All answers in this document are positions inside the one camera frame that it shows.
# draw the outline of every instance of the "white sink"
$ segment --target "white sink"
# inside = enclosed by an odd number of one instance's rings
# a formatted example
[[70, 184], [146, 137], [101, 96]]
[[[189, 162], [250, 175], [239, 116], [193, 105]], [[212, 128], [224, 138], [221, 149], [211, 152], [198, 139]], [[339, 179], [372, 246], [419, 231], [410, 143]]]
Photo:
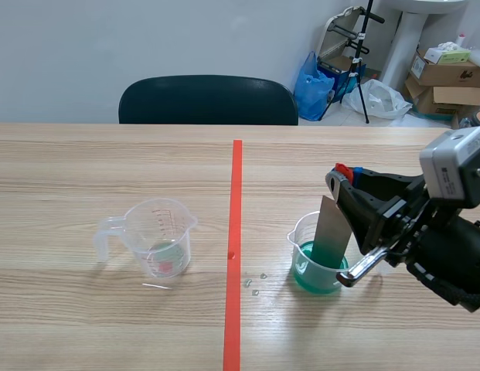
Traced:
[[444, 14], [460, 8], [466, 0], [384, 0], [389, 7], [408, 13]]
[[[394, 36], [393, 45], [380, 80], [395, 90], [401, 90], [418, 46], [425, 21], [429, 14], [451, 13], [468, 0], [383, 0], [391, 8], [403, 12], [400, 27]], [[443, 43], [455, 40], [442, 40]]]

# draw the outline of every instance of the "blue plastic bag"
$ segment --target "blue plastic bag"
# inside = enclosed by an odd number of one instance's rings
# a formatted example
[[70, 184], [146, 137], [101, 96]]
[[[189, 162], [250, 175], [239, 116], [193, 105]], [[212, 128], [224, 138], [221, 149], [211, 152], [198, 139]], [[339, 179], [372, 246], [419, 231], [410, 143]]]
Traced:
[[329, 79], [317, 70], [315, 52], [308, 54], [294, 87], [294, 98], [300, 117], [317, 121], [327, 107], [327, 97], [333, 85], [334, 79]]

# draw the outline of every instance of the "sink pedestal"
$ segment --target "sink pedestal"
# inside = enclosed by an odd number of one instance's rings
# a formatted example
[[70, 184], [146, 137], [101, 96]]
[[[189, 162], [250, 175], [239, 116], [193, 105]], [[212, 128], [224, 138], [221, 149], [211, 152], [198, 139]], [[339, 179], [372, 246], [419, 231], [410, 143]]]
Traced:
[[400, 91], [407, 78], [428, 14], [403, 12], [380, 80]]

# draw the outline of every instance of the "white plastic bag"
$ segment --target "white plastic bag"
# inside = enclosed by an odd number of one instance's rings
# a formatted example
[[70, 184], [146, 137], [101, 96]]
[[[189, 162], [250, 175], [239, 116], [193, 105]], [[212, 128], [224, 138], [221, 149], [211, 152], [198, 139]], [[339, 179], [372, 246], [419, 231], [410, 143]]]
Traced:
[[[369, 80], [364, 83], [362, 93], [365, 99], [366, 112], [369, 116], [393, 120], [403, 117], [413, 106], [406, 102], [397, 91], [378, 80]], [[362, 114], [363, 107], [358, 89], [346, 94], [342, 100], [342, 105], [344, 108], [353, 109]]]
[[480, 49], [475, 49], [471, 51], [470, 62], [480, 67]]

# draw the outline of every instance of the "black stand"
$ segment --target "black stand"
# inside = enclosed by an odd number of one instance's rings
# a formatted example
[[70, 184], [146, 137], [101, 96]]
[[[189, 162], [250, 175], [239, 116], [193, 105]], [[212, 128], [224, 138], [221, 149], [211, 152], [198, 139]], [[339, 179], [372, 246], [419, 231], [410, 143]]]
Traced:
[[[370, 121], [369, 121], [369, 115], [366, 113], [365, 100], [363, 99], [363, 93], [362, 93], [362, 77], [361, 77], [362, 58], [360, 56], [362, 55], [363, 40], [365, 39], [366, 27], [369, 24], [369, 19], [373, 19], [373, 20], [377, 21], [378, 23], [384, 23], [385, 22], [384, 19], [380, 18], [377, 15], [374, 15], [374, 14], [370, 13], [372, 11], [372, 6], [373, 6], [373, 0], [369, 0], [369, 4], [367, 6], [366, 11], [362, 10], [362, 12], [365, 15], [365, 19], [363, 20], [362, 32], [360, 32], [358, 34], [358, 37], [357, 37], [358, 44], [356, 46], [355, 57], [353, 58], [351, 68], [349, 70], [348, 75], [346, 76], [345, 82], [341, 85], [339, 91], [336, 92], [335, 95], [334, 95], [335, 97], [337, 97], [339, 95], [339, 93], [341, 93], [341, 90], [344, 88], [344, 91], [343, 91], [342, 96], [341, 96], [341, 100], [339, 101], [339, 103], [341, 104], [342, 99], [346, 95], [346, 91], [348, 90], [349, 81], [351, 80], [352, 77], [356, 77], [358, 90], [360, 92], [360, 99], [362, 100], [363, 112], [365, 113], [365, 120], [366, 120], [367, 124], [369, 124]], [[329, 102], [329, 104], [325, 108], [324, 113], [322, 113], [322, 116], [318, 119], [319, 121], [325, 116], [325, 114], [327, 113], [327, 111], [329, 110], [329, 108], [332, 106], [333, 103], [334, 103], [334, 99], [331, 99], [331, 101]]]

